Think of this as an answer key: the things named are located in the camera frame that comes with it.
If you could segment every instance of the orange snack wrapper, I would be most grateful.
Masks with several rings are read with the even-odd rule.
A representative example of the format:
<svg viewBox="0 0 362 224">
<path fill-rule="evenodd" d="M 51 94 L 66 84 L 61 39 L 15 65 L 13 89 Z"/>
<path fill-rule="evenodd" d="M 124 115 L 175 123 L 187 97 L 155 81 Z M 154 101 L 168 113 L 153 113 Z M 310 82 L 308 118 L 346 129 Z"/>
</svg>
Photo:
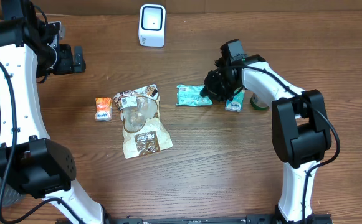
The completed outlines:
<svg viewBox="0 0 362 224">
<path fill-rule="evenodd" d="M 113 99 L 96 98 L 96 114 L 97 121 L 110 121 L 112 119 Z"/>
</svg>

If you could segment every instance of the clear plastic bag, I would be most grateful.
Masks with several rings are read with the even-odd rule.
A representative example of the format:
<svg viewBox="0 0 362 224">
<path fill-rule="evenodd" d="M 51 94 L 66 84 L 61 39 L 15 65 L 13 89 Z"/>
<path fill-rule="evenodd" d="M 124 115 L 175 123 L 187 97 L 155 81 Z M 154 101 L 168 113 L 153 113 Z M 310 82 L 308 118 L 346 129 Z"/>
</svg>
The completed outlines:
<svg viewBox="0 0 362 224">
<path fill-rule="evenodd" d="M 126 159 L 169 149 L 172 140 L 159 119 L 160 96 L 156 85 L 124 91 L 114 96 L 124 123 Z"/>
</svg>

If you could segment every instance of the snack package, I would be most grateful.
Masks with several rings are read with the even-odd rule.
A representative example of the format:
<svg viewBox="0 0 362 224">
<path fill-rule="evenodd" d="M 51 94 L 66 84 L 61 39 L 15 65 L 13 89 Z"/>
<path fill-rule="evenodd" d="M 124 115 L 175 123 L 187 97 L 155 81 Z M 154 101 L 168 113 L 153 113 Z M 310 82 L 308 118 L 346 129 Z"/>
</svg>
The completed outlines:
<svg viewBox="0 0 362 224">
<path fill-rule="evenodd" d="M 95 98 L 97 121 L 110 121 L 112 119 L 113 100 L 111 98 Z"/>
<path fill-rule="evenodd" d="M 212 101 L 208 96 L 202 97 L 200 91 L 204 88 L 204 85 L 192 86 L 192 85 L 178 85 L 178 103 L 176 106 L 204 106 L 211 105 Z"/>
<path fill-rule="evenodd" d="M 125 159 L 169 149 L 173 142 L 161 124 L 160 96 L 156 85 L 124 91 L 114 96 L 124 123 Z"/>
<path fill-rule="evenodd" d="M 244 100 L 244 90 L 236 94 L 233 97 L 233 100 L 226 100 L 225 110 L 236 111 L 236 112 L 242 111 L 243 100 Z"/>
</svg>

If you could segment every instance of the white speaker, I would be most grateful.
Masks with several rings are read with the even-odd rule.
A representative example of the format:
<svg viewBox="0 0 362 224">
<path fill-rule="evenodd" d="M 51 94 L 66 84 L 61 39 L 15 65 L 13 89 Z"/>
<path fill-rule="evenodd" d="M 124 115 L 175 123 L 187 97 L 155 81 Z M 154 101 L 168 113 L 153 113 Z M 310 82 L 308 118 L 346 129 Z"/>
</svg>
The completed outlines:
<svg viewBox="0 0 362 224">
<path fill-rule="evenodd" d="M 139 16 L 139 43 L 146 47 L 163 47 L 166 9 L 157 4 L 144 4 Z"/>
</svg>

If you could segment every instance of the white arm segment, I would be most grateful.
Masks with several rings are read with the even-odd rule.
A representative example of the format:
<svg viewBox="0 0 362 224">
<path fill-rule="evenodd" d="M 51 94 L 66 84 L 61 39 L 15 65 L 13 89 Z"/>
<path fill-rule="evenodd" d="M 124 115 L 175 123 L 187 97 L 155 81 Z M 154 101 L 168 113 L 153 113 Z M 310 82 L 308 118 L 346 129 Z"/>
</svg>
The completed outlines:
<svg viewBox="0 0 362 224">
<path fill-rule="evenodd" d="M 252 63 L 249 66 L 266 69 L 266 71 L 273 73 L 279 78 L 282 83 L 289 86 L 291 90 L 295 93 L 301 94 L 304 90 L 295 87 L 290 84 L 288 81 L 284 80 L 280 75 L 276 74 L 270 67 L 267 62 L 256 62 Z M 271 107 L 272 102 L 279 100 L 280 98 L 292 98 L 292 94 L 287 92 L 283 87 L 281 87 L 272 77 L 262 72 L 251 70 L 249 68 L 244 68 L 242 71 L 242 82 L 243 86 L 253 91 L 267 106 Z"/>
<path fill-rule="evenodd" d="M 44 122 L 42 121 L 36 73 L 37 55 L 26 44 L 16 47 L 14 44 L 0 47 L 0 62 L 5 66 L 11 78 L 16 102 L 17 144 L 29 141 L 29 136 L 38 139 L 47 138 Z M 1 135 L 0 145 L 6 143 L 12 146 L 12 106 L 9 88 L 2 69 L 0 68 L 0 107 Z"/>
<path fill-rule="evenodd" d="M 307 171 L 320 162 L 311 161 L 302 164 L 300 168 L 294 169 L 289 163 L 283 164 L 283 187 L 278 208 L 286 221 L 297 222 L 303 217 L 303 190 Z M 311 195 L 313 188 L 313 179 L 317 170 L 311 172 L 308 179 L 307 196 L 305 197 L 305 218 L 312 214 Z"/>
<path fill-rule="evenodd" d="M 266 69 L 266 71 L 273 73 L 279 78 L 282 83 L 289 86 L 292 91 L 301 95 L 304 91 L 299 87 L 295 87 L 288 81 L 283 79 L 280 75 L 276 74 L 267 62 L 256 62 L 250 64 L 251 67 Z M 269 75 L 245 68 L 242 71 L 242 82 L 246 89 L 253 91 L 260 101 L 263 101 L 267 106 L 271 107 L 272 102 L 280 98 L 292 98 L 294 95 L 287 92 Z M 283 165 L 283 187 L 282 196 L 278 203 L 278 208 L 286 221 L 300 221 L 302 219 L 302 196 L 305 181 L 305 172 L 309 168 L 318 164 L 316 161 L 302 164 L 300 168 L 294 169 L 289 163 Z M 312 214 L 311 210 L 311 194 L 313 188 L 313 178 L 316 170 L 312 171 L 308 180 L 307 196 L 305 199 L 305 217 Z"/>
<path fill-rule="evenodd" d="M 37 55 L 26 44 L 23 47 L 16 47 L 14 44 L 0 47 L 0 62 L 5 66 L 9 75 L 12 75 L 14 97 L 16 101 L 17 127 L 20 132 L 17 134 L 17 145 L 29 142 L 29 136 L 37 136 L 38 139 L 50 139 L 40 112 L 36 72 Z M 7 147 L 12 146 L 12 106 L 7 87 L 7 81 L 0 68 L 0 107 L 1 107 L 1 135 L 0 144 L 6 143 Z M 67 205 L 85 223 L 103 223 L 103 208 L 94 202 L 84 191 L 77 180 L 72 181 L 71 189 L 60 190 L 46 195 L 47 200 L 52 197 L 62 198 Z M 78 221 L 67 211 L 63 205 L 51 202 L 57 207 L 72 223 Z"/>
<path fill-rule="evenodd" d="M 102 206 L 89 197 L 77 179 L 71 182 L 70 190 L 59 190 L 47 194 L 43 200 L 50 198 L 61 198 L 86 224 L 103 224 Z M 50 203 L 59 209 L 72 223 L 79 223 L 63 205 L 59 205 L 57 202 Z"/>
</svg>

